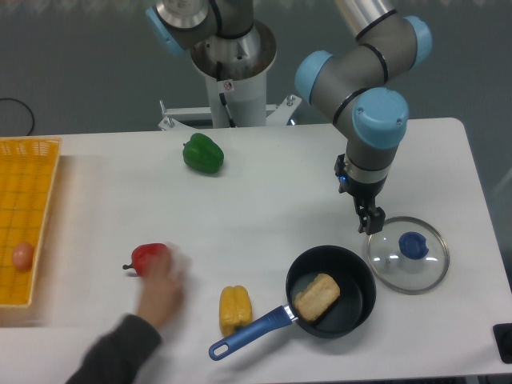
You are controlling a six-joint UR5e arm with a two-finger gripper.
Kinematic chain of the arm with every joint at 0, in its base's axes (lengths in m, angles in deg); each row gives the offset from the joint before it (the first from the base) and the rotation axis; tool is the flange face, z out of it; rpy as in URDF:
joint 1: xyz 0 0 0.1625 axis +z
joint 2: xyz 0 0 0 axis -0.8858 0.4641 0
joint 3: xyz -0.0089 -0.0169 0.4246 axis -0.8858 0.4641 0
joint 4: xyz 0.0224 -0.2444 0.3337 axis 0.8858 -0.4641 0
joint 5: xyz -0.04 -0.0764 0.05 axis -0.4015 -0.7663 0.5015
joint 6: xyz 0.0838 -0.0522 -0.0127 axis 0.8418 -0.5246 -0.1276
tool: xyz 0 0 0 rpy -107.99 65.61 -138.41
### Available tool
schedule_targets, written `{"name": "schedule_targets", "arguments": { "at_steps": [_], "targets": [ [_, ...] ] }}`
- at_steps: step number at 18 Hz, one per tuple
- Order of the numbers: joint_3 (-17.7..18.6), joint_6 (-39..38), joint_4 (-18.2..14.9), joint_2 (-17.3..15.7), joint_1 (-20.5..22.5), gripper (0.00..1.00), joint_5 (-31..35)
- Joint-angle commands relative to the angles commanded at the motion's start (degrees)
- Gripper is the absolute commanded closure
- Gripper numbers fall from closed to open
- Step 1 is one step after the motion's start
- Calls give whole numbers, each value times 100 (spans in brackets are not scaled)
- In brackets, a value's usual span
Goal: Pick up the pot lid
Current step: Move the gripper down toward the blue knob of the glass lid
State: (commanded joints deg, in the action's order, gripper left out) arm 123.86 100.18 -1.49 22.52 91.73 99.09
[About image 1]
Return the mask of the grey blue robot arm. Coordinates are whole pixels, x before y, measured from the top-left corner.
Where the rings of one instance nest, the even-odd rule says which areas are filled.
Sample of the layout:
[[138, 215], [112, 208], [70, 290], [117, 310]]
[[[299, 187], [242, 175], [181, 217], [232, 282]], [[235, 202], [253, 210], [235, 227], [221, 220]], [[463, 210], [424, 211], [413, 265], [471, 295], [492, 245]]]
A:
[[[432, 36], [421, 19], [400, 16], [388, 1], [342, 1], [339, 8], [355, 49], [344, 57], [313, 52], [294, 84], [346, 138], [335, 163], [339, 189], [353, 198], [360, 231], [376, 234], [385, 212], [375, 199], [409, 118], [403, 96], [386, 84], [425, 60]], [[190, 53], [206, 81], [215, 127], [266, 124], [266, 73], [277, 45], [251, 1], [157, 1], [146, 17], [166, 52]]]

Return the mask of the dark grey sleeve forearm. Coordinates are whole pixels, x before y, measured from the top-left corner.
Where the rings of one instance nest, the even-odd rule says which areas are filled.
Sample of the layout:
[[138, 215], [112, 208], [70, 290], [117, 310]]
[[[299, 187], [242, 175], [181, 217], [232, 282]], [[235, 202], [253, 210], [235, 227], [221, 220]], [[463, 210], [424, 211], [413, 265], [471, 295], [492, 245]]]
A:
[[120, 323], [86, 353], [68, 383], [132, 383], [139, 369], [162, 343], [152, 325], [134, 314]]

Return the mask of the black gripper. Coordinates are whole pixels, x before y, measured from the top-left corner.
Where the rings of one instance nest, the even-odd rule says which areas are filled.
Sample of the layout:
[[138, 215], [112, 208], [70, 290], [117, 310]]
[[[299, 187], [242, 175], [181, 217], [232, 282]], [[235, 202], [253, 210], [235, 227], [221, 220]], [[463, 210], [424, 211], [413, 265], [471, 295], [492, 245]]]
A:
[[386, 213], [376, 205], [375, 199], [384, 186], [385, 169], [364, 170], [353, 164], [347, 155], [340, 154], [334, 172], [339, 181], [339, 193], [348, 193], [354, 198], [358, 232], [376, 234], [382, 231]]

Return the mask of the person's hand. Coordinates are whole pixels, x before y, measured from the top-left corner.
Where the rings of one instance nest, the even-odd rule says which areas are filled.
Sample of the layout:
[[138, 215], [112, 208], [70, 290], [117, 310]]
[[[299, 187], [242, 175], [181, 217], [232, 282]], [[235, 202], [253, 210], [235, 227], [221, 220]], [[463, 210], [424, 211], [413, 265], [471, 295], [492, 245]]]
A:
[[185, 270], [175, 263], [174, 255], [153, 256], [142, 278], [142, 288], [135, 314], [156, 330], [174, 320], [185, 297]]

